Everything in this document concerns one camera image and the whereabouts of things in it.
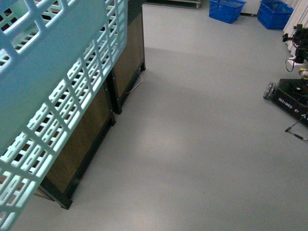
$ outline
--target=plastic crate grid holes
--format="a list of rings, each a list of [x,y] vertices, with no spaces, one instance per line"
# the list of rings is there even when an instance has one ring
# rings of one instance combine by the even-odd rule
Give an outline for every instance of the plastic crate grid holes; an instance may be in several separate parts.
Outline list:
[[[14,7],[25,9],[26,6],[29,11],[24,10],[21,14],[10,7],[0,13],[0,33],[6,34],[7,43],[11,46],[11,49],[0,47],[0,71],[30,43],[35,43],[40,32],[48,30],[52,21],[60,19],[61,12],[74,2],[20,0]],[[107,0],[105,3],[108,23],[97,32],[95,39],[0,157],[1,230],[10,226],[27,197],[36,190],[113,67],[120,52],[118,47],[125,45],[125,33],[121,33],[126,26],[125,2]],[[34,7],[39,10],[40,17],[34,22],[27,21],[27,14]]]

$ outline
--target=cabinet leg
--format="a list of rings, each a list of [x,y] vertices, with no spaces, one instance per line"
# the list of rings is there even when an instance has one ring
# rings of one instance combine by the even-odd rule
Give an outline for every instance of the cabinet leg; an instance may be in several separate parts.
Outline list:
[[[142,63],[142,65],[141,65],[141,67],[140,67],[140,70],[141,70],[141,71],[145,71],[145,70],[146,70],[145,62]]]

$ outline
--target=brown wooden panel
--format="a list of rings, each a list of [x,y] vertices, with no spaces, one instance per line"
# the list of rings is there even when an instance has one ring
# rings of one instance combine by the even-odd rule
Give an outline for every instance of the brown wooden panel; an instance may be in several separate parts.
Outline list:
[[[144,59],[142,12],[128,26],[127,45],[114,66],[118,94],[125,88]]]
[[[46,175],[60,191],[67,188],[109,115],[102,86]]]

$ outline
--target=black cable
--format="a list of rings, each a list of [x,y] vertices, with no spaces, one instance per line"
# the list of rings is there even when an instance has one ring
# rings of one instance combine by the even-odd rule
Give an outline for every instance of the black cable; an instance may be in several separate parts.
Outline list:
[[[308,115],[308,113],[304,114],[295,124],[297,124],[298,122],[300,122],[303,118],[306,118],[306,115]],[[289,133],[293,134],[296,138],[298,138],[298,139],[300,139],[300,140],[302,140],[302,141],[308,141],[308,139],[306,139],[306,138],[304,138],[304,137],[302,137],[302,136],[300,136],[300,135],[297,135],[297,134],[295,134],[295,133],[293,133],[293,132],[290,132],[290,129],[293,128],[293,127],[295,126],[295,124],[293,124],[293,125],[291,125],[290,127],[288,127],[288,128],[285,130],[285,132],[289,132]]]
[[[293,61],[293,65],[292,65],[292,70],[291,70],[291,71],[289,71],[289,70],[288,70],[288,67],[287,67],[287,61],[288,61],[288,60],[292,60],[292,61]],[[294,59],[286,59],[286,60],[285,60],[285,69],[287,69],[288,72],[292,72],[292,71],[294,70],[294,65],[295,65]]]

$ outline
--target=white wall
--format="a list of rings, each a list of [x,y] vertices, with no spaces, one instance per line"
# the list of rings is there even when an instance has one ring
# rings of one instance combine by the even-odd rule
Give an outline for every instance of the white wall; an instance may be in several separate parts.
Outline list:
[[[242,9],[242,13],[257,14],[260,7],[260,0],[244,0],[246,4]]]

